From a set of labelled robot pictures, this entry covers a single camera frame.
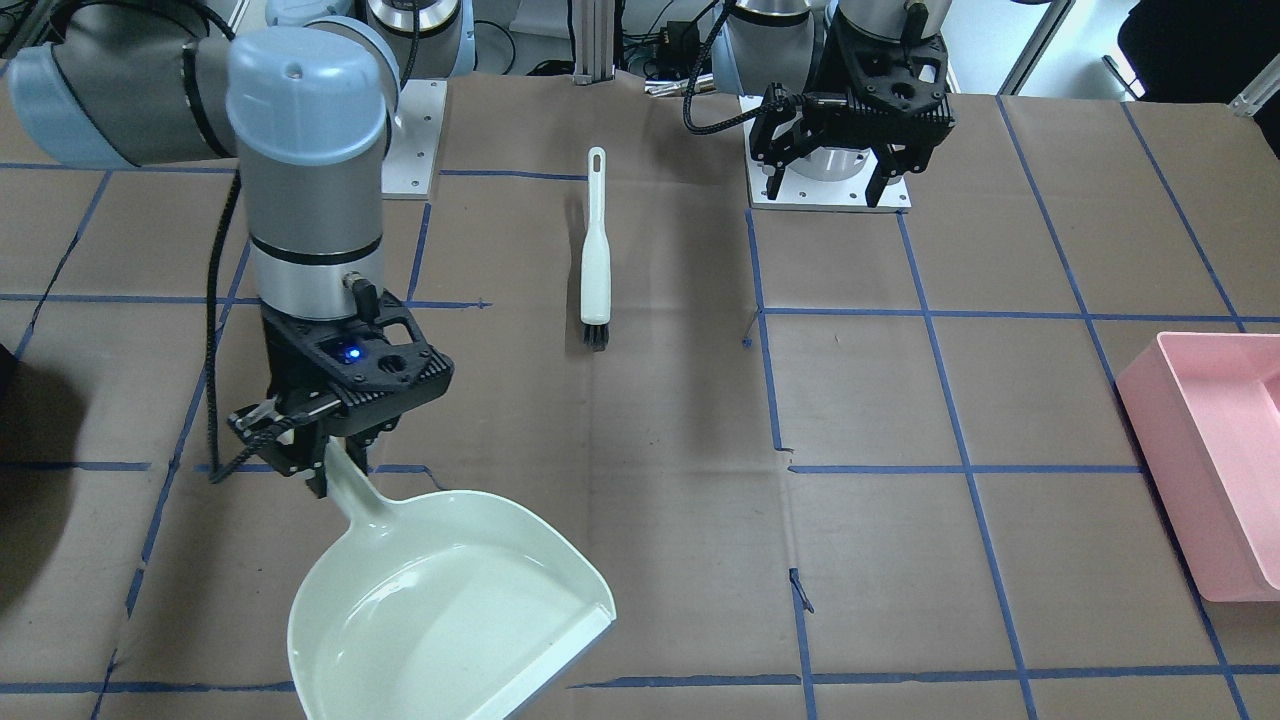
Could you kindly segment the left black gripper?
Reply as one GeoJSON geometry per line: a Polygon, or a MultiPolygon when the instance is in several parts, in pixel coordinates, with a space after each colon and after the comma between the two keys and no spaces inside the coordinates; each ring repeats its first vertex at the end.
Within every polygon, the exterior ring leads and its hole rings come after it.
{"type": "Polygon", "coordinates": [[[767,199],[778,197],[786,168],[819,146],[870,150],[868,208],[878,208],[897,178],[927,169],[956,124],[945,18],[943,10],[831,12],[815,91],[772,82],[756,109],[748,150],[765,172],[767,199]]]}

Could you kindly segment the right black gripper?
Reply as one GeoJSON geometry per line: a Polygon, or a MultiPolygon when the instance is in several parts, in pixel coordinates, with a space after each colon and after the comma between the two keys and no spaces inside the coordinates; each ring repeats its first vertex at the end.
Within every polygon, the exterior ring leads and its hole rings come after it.
{"type": "Polygon", "coordinates": [[[402,414],[443,396],[453,361],[430,345],[410,310],[370,284],[348,290],[355,314],[308,320],[262,306],[268,397],[227,419],[243,448],[227,475],[260,457],[283,477],[328,495],[329,436],[346,437],[348,459],[370,477],[370,454],[402,414]]]}

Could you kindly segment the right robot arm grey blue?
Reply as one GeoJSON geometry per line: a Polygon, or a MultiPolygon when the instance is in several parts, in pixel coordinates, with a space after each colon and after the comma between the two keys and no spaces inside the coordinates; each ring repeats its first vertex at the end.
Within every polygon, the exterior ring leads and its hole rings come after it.
{"type": "Polygon", "coordinates": [[[17,117],[50,156],[115,170],[234,158],[270,382],[233,413],[250,457],[324,497],[326,454],[367,466],[378,436],[440,397],[453,366],[385,283],[381,202],[397,156],[428,187],[403,102],[475,59],[467,1],[270,1],[234,31],[204,1],[59,1],[46,44],[9,61],[17,117]]]}

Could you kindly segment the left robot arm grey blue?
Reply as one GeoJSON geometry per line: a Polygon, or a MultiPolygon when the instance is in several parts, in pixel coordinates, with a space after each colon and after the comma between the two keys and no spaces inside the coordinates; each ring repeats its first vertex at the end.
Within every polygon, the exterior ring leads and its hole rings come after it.
{"type": "Polygon", "coordinates": [[[739,99],[750,204],[904,213],[956,120],[947,1],[731,1],[707,40],[739,99]]]}

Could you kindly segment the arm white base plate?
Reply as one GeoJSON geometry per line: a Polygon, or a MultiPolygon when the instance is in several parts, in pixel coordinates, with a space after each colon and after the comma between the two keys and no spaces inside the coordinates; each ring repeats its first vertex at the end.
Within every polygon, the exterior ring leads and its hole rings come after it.
{"type": "Polygon", "coordinates": [[[381,164],[387,200],[429,200],[445,119],[448,82],[411,79],[399,92],[381,164]]]}
{"type": "Polygon", "coordinates": [[[913,208],[902,177],[890,179],[877,205],[868,202],[867,190],[876,178],[878,161],[868,149],[817,149],[792,161],[774,199],[767,193],[771,173],[750,154],[754,122],[742,128],[748,196],[750,206],[783,211],[905,213],[913,208]]]}

